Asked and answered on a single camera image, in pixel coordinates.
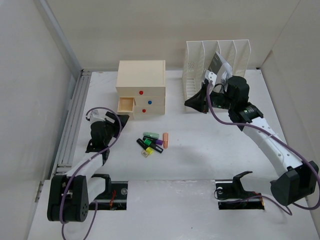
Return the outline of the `small barcode sticker block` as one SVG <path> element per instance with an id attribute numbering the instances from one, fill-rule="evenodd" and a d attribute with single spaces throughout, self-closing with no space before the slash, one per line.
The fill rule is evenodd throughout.
<path id="1" fill-rule="evenodd" d="M 147 157 L 149 156 L 149 153 L 148 153 L 147 151 L 145 151 L 145 150 L 143 150 L 143 151 L 141 152 L 141 154 L 142 154 L 145 158 L 147 158 Z"/>

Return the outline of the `orange highlighter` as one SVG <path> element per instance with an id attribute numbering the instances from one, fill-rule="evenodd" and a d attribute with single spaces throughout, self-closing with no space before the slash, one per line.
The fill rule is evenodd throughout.
<path id="1" fill-rule="evenodd" d="M 162 140 L 163 140 L 163 147 L 167 149 L 169 146 L 169 134 L 167 132 L 163 133 Z"/>

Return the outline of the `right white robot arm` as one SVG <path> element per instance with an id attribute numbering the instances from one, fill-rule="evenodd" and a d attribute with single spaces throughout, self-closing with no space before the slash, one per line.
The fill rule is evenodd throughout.
<path id="1" fill-rule="evenodd" d="M 210 72 L 200 90 L 184 105 L 203 114 L 210 112 L 223 125 L 238 127 L 259 147 L 278 174 L 278 179 L 270 182 L 270 190 L 279 204 L 296 205 L 298 200 L 313 194 L 320 186 L 318 165 L 276 136 L 263 113 L 249 102 L 247 80 L 231 76 L 227 85 L 221 86 L 222 92 L 215 92 L 219 86 L 216 80 L 217 76 Z"/>

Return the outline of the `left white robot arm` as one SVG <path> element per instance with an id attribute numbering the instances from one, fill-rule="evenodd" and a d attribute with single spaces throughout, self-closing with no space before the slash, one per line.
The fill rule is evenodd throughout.
<path id="1" fill-rule="evenodd" d="M 129 115 L 110 111 L 101 116 L 96 109 L 87 116 L 90 140 L 83 160 L 64 175 L 55 175 L 51 179 L 47 205 L 49 221 L 62 224 L 84 222 L 95 198 L 104 199 L 111 195 L 110 176 L 99 174 L 97 170 L 107 162 L 110 147 L 119 139 L 129 118 Z"/>

